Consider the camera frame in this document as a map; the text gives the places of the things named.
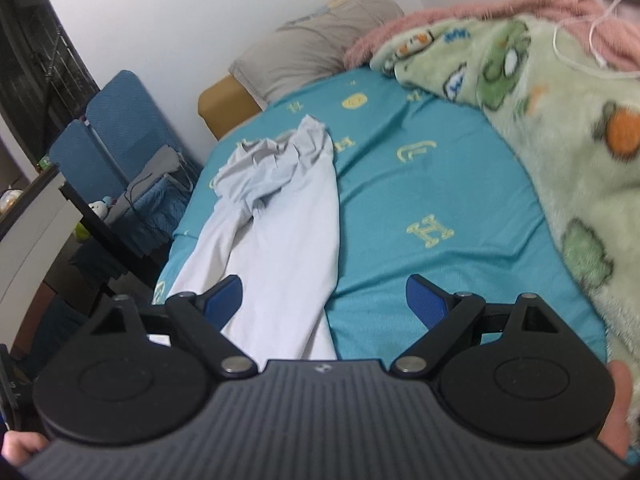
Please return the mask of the person's right hand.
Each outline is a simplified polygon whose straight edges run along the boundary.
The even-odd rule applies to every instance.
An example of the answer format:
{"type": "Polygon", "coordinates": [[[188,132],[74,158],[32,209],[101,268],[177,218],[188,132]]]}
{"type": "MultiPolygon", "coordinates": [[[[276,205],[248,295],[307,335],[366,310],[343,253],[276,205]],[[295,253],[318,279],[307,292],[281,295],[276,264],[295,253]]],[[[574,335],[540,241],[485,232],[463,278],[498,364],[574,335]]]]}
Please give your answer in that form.
{"type": "MultiPolygon", "coordinates": [[[[622,460],[630,445],[630,429],[627,416],[632,396],[632,378],[628,366],[619,360],[608,363],[615,387],[613,404],[602,427],[598,440],[622,460]]],[[[39,432],[8,431],[2,440],[1,456],[17,467],[41,452],[50,441],[39,432]]]]}

